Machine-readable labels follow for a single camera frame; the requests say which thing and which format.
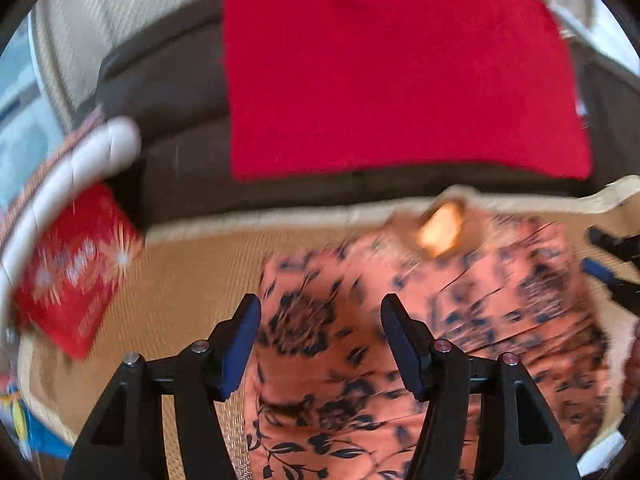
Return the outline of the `orange floral small garment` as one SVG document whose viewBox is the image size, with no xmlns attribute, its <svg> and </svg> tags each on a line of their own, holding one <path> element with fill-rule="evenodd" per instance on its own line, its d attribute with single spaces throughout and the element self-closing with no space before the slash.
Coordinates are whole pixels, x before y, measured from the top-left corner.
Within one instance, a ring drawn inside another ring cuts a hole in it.
<svg viewBox="0 0 640 480">
<path fill-rule="evenodd" d="M 270 256 L 244 390 L 257 479 L 402 479 L 435 344 L 516 354 L 580 455 L 608 402 L 606 338 L 561 223 L 461 202 Z"/>
</svg>

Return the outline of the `blue yellow toy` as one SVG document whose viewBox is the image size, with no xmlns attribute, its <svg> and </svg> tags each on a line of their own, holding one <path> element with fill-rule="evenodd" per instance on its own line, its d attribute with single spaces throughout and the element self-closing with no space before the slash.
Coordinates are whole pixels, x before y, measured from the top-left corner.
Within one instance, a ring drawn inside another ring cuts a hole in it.
<svg viewBox="0 0 640 480">
<path fill-rule="evenodd" d="M 15 376 L 1 373 L 1 423 L 9 431 L 10 439 L 17 444 L 25 460 L 32 460 L 36 453 L 67 460 L 72 448 L 27 408 Z"/>
</svg>

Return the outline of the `red gift bag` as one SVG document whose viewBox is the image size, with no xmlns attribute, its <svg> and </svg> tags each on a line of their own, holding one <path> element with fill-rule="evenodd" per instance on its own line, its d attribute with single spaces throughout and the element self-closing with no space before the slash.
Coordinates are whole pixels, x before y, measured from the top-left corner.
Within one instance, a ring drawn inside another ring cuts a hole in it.
<svg viewBox="0 0 640 480">
<path fill-rule="evenodd" d="M 85 359 L 142 248 L 111 189 L 90 186 L 40 238 L 14 292 L 18 324 L 36 326 L 66 356 Z"/>
</svg>

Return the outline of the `woven tan bed mat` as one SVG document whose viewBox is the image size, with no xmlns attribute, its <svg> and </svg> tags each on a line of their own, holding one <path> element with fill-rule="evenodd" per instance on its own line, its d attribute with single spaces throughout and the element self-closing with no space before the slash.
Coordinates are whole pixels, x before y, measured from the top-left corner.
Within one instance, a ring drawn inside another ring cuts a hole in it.
<svg viewBox="0 0 640 480">
<path fill-rule="evenodd" d="M 262 325 L 240 388 L 216 406 L 242 479 L 399 479 L 425 414 L 380 323 L 394 292 L 434 335 L 494 358 L 517 353 L 584 465 L 616 447 L 636 319 L 578 269 L 612 264 L 593 224 L 639 229 L 639 180 L 583 198 L 491 195 L 281 209 L 172 222 L 112 248 L 119 290 L 89 355 L 24 336 L 28 407 L 74 442 L 127 350 L 164 358 L 209 334 L 243 295 Z"/>
</svg>

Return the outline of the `white folded quilt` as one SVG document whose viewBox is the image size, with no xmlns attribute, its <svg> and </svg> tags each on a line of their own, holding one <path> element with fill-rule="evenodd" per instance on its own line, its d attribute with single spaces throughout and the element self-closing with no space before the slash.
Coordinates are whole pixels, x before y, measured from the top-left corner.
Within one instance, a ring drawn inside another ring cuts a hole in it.
<svg viewBox="0 0 640 480">
<path fill-rule="evenodd" d="M 140 151 L 133 119 L 104 120 L 95 110 L 32 174 L 1 219 L 2 318 L 9 315 L 14 288 L 44 231 L 82 191 L 130 167 Z"/>
</svg>

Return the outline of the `white air conditioner unit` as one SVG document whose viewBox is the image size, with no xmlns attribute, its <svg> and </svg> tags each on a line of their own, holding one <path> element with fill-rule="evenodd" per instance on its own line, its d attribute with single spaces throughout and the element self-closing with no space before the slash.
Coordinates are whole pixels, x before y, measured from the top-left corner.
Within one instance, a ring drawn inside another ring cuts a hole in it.
<svg viewBox="0 0 640 480">
<path fill-rule="evenodd" d="M 32 19 L 1 55 L 0 206 L 7 211 L 28 179 L 55 152 L 64 131 L 44 88 Z"/>
</svg>

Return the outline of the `red cloth on headboard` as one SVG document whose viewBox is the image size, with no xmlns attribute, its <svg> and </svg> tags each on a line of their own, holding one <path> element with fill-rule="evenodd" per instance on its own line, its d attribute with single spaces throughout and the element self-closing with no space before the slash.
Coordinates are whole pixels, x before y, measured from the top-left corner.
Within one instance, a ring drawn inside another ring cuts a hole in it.
<svg viewBox="0 0 640 480">
<path fill-rule="evenodd" d="M 239 179 L 480 162 L 592 170 L 540 0 L 222 0 Z"/>
</svg>

